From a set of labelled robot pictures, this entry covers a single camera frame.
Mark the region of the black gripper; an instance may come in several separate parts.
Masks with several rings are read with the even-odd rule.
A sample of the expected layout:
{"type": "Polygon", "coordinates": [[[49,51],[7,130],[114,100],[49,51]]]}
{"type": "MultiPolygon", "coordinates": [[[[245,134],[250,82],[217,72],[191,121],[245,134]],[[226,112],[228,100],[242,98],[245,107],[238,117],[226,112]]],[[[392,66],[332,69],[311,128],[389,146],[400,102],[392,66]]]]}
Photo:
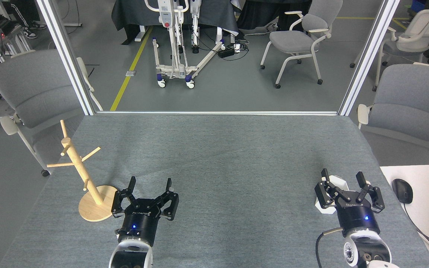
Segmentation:
{"type": "Polygon", "coordinates": [[[117,230],[118,242],[130,237],[142,239],[145,242],[154,242],[157,224],[160,217],[173,221],[177,212],[179,195],[174,193],[172,179],[168,178],[165,192],[155,201],[133,196],[136,185],[136,177],[132,176],[129,186],[123,190],[117,190],[112,203],[112,215],[114,218],[122,217],[125,213],[123,225],[117,230]],[[130,205],[122,209],[121,202],[128,198],[130,205]]]}
{"type": "Polygon", "coordinates": [[[347,190],[342,190],[338,185],[330,181],[328,170],[324,168],[321,171],[321,179],[315,186],[315,194],[320,203],[321,208],[328,208],[334,205],[337,201],[337,217],[339,225],[342,227],[342,235],[347,236],[354,229],[369,229],[376,233],[380,233],[374,213],[380,213],[384,208],[383,197],[380,188],[371,185],[365,180],[363,172],[359,171],[356,174],[356,179],[361,187],[359,195],[354,201],[349,202],[347,190]],[[371,203],[365,200],[365,196],[369,194],[372,201],[372,206],[376,209],[374,212],[371,209],[371,203]]]}

